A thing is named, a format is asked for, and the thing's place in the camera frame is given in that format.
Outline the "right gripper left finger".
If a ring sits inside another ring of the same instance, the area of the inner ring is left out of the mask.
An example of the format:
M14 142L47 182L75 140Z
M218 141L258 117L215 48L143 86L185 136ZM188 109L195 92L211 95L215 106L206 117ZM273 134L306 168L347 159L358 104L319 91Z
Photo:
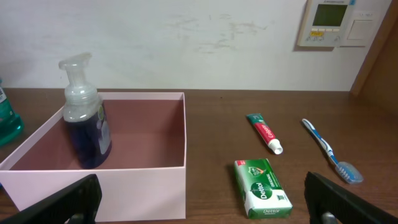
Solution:
M90 174L1 221L1 224L95 224L102 199L97 175Z

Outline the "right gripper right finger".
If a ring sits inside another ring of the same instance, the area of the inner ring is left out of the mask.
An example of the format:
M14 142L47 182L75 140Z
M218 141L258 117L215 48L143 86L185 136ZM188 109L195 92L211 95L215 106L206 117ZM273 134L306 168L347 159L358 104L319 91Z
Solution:
M307 173L304 196L310 223L397 223L397 217L316 172Z

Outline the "foam soap pump bottle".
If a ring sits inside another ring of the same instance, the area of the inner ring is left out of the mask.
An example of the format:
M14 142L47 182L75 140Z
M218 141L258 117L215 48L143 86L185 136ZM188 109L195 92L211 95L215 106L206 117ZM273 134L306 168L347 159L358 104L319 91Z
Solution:
M94 169L109 156L111 133L103 99L85 76L92 54L85 52L58 63L66 71L69 84L65 88L63 119L80 166Z

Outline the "teal mouthwash bottle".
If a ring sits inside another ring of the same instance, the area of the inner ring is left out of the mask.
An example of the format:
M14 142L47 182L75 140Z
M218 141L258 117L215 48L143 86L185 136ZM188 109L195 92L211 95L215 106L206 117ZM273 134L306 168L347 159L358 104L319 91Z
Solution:
M1 88L1 146L18 137L24 130L24 122L13 110L9 98Z

